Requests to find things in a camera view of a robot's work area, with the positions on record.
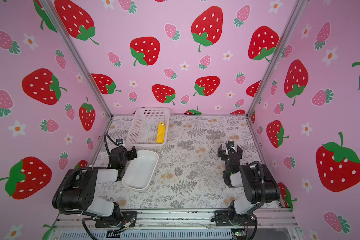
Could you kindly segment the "white plastic tray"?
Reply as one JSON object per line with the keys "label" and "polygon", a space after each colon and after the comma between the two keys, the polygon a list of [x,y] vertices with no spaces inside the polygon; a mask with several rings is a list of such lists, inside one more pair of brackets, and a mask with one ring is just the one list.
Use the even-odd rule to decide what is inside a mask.
{"label": "white plastic tray", "polygon": [[145,192],[150,187],[159,155],[148,150],[138,150],[137,158],[129,161],[126,172],[122,178],[124,187],[136,192]]}

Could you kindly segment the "yellow paper napkin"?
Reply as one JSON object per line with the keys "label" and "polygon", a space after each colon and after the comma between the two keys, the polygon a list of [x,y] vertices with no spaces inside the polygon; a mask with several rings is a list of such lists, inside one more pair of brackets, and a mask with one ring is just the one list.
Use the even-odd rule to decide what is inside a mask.
{"label": "yellow paper napkin", "polygon": [[166,133],[166,124],[164,122],[160,122],[158,125],[158,131],[157,131],[157,143],[158,144],[164,143],[165,133]]}

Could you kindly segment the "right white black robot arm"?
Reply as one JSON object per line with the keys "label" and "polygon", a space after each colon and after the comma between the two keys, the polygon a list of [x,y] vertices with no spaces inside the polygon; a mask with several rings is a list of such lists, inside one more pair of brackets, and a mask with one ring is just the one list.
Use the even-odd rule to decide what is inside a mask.
{"label": "right white black robot arm", "polygon": [[280,189],[268,167],[259,161],[242,165],[243,150],[234,141],[218,148],[218,157],[225,162],[223,180],[229,188],[242,188],[244,193],[232,201],[225,211],[215,211],[211,222],[217,226],[256,225],[254,212],[265,203],[280,199]]}

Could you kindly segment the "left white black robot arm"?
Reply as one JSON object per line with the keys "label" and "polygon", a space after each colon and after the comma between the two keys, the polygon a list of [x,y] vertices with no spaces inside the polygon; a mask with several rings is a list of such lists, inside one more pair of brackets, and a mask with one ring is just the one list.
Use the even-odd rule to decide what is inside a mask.
{"label": "left white black robot arm", "polygon": [[53,197],[53,207],[60,214],[81,214],[89,216],[100,224],[124,228],[130,223],[125,220],[116,202],[109,202],[95,196],[96,186],[103,183],[119,182],[126,172],[128,161],[138,157],[135,147],[127,150],[124,146],[109,153],[108,167],[82,167],[71,169]]}

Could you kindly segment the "white perforated plastic basket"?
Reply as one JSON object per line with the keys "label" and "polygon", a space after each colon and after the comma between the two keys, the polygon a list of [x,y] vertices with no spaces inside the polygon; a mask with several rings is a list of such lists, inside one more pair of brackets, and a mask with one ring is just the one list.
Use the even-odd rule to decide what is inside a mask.
{"label": "white perforated plastic basket", "polygon": [[[167,142],[171,111],[167,108],[139,108],[135,111],[126,144],[140,149],[161,149]],[[157,142],[159,126],[164,128],[163,141]]]}

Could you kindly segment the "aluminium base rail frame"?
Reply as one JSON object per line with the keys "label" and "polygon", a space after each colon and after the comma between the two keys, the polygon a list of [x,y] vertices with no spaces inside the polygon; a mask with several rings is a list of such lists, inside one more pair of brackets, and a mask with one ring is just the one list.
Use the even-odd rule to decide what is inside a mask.
{"label": "aluminium base rail frame", "polygon": [[58,216],[49,240],[303,240],[302,230],[288,209],[259,209],[255,217],[232,225],[227,218],[212,222],[224,209],[124,210],[134,222],[122,233],[86,221],[83,217]]}

